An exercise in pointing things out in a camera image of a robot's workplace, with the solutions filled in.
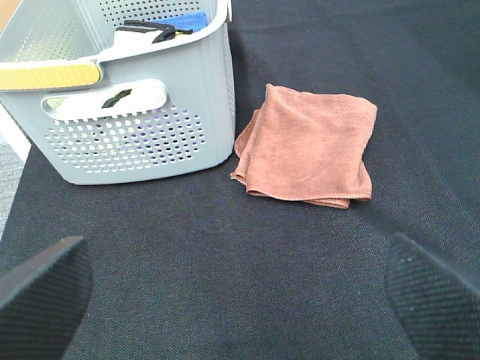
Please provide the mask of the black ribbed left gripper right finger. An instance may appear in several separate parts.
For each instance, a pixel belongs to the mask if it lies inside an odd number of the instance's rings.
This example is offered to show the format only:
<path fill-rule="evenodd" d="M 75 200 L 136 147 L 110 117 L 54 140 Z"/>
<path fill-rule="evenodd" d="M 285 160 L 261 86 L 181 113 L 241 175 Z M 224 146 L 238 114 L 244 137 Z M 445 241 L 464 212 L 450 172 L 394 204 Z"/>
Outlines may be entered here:
<path fill-rule="evenodd" d="M 401 233 L 385 267 L 388 300 L 420 359 L 479 358 L 479 272 Z"/>

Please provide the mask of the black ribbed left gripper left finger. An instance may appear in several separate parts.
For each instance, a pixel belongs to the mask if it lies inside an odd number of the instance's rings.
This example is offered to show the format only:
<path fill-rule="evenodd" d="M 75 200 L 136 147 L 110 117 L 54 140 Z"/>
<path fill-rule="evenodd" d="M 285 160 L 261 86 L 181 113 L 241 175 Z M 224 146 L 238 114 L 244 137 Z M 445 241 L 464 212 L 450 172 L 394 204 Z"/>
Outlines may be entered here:
<path fill-rule="evenodd" d="M 1 276 L 1 358 L 61 359 L 92 295 L 89 246 L 70 236 Z"/>

